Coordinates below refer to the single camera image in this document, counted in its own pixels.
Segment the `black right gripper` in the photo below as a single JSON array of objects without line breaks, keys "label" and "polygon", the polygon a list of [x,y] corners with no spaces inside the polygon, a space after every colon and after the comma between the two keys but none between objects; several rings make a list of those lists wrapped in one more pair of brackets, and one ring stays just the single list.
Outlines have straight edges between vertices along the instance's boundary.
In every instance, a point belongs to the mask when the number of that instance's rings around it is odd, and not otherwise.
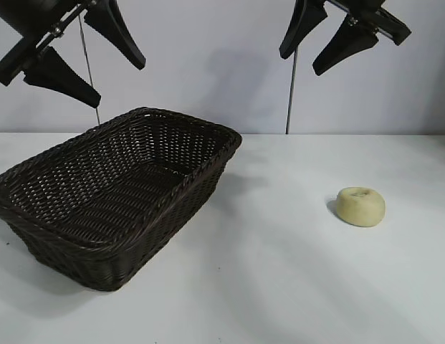
[{"label": "black right gripper", "polygon": [[[324,3],[321,0],[296,0],[290,24],[279,46],[282,59],[288,59],[300,42],[327,18]],[[373,48],[378,43],[376,34],[379,32],[397,46],[411,35],[406,24],[383,8],[384,0],[330,0],[330,3],[343,10],[347,19],[313,62],[318,76],[344,59]]]}]

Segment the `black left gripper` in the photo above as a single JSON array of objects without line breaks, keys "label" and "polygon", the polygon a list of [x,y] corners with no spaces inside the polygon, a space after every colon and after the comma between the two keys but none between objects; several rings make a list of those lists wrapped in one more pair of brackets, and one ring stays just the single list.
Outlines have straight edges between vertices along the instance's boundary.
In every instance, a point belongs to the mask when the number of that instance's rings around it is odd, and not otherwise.
[{"label": "black left gripper", "polygon": [[21,35],[0,60],[0,83],[9,85],[36,56],[24,69],[25,83],[62,93],[96,108],[101,95],[53,47],[45,48],[61,37],[69,24],[86,9],[85,23],[114,45],[133,66],[142,70],[146,58],[132,38],[116,0],[0,1],[0,18]]}]

